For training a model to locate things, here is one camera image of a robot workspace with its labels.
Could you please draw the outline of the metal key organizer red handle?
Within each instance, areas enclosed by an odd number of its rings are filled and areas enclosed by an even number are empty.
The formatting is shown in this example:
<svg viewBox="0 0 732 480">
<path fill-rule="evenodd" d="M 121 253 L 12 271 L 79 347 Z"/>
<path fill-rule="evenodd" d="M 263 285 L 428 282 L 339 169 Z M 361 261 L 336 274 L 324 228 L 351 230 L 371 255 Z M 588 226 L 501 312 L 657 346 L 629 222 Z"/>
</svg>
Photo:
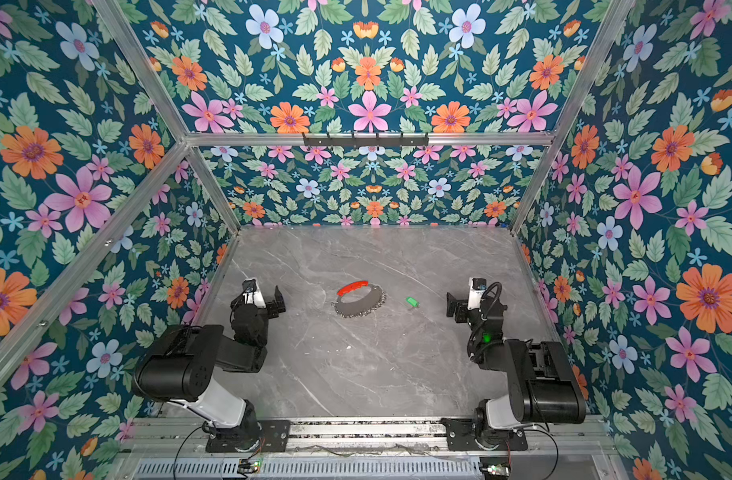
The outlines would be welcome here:
<svg viewBox="0 0 732 480">
<path fill-rule="evenodd" d="M 333 307 L 343 318 L 363 317 L 381 307 L 385 300 L 385 291 L 379 285 L 359 280 L 337 291 Z"/>
</svg>

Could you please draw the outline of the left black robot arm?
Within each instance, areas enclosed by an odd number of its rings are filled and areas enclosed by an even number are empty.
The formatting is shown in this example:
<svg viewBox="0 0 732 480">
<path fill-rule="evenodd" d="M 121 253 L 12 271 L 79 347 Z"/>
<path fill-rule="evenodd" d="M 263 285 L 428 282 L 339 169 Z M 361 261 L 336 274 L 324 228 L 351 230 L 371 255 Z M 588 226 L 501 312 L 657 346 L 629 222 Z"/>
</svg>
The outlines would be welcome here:
<svg viewBox="0 0 732 480">
<path fill-rule="evenodd" d="M 286 311 L 276 288 L 266 300 L 254 279 L 230 303 L 231 337 L 218 324 L 169 327 L 137 365 L 133 392 L 158 403 L 183 408 L 205 422 L 210 435 L 254 443 L 262 427 L 250 401 L 230 393 L 214 371 L 256 374 L 267 357 L 269 321 Z"/>
</svg>

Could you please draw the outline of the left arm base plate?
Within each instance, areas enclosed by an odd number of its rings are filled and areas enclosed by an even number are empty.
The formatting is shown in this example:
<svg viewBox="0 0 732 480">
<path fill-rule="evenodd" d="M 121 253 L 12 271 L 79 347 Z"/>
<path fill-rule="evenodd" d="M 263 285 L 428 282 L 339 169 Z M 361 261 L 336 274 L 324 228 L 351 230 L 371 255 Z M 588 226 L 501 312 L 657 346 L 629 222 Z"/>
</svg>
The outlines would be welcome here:
<svg viewBox="0 0 732 480">
<path fill-rule="evenodd" d="M 231 428 L 209 428 L 208 453 L 285 452 L 290 438 L 288 420 L 249 420 Z"/>
</svg>

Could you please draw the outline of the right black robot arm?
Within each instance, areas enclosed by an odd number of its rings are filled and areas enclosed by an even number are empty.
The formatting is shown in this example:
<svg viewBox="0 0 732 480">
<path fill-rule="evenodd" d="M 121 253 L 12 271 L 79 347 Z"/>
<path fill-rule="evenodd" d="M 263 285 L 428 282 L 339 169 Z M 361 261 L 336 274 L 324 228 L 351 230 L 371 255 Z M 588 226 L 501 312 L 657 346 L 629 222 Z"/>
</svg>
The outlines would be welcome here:
<svg viewBox="0 0 732 480">
<path fill-rule="evenodd" d="M 525 427 L 582 424 L 587 404 L 560 342 L 505 336 L 508 306 L 501 300 L 502 292 L 501 283 L 473 277 L 465 299 L 446 295 L 446 316 L 470 328 L 468 359 L 506 379 L 503 395 L 479 402 L 467 437 L 482 450 L 510 446 L 523 450 Z"/>
</svg>

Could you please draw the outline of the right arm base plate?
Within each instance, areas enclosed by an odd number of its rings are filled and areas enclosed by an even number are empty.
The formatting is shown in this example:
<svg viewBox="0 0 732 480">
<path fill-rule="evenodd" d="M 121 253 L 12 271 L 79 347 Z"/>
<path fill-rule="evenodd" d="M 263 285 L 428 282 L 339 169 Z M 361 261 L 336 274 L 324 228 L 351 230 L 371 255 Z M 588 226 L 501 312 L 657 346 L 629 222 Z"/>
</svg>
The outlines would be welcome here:
<svg viewBox="0 0 732 480">
<path fill-rule="evenodd" d="M 481 420 L 444 417 L 440 424 L 445 428 L 447 447 L 450 451 L 521 452 L 528 449 L 522 430 L 491 429 Z"/>
</svg>

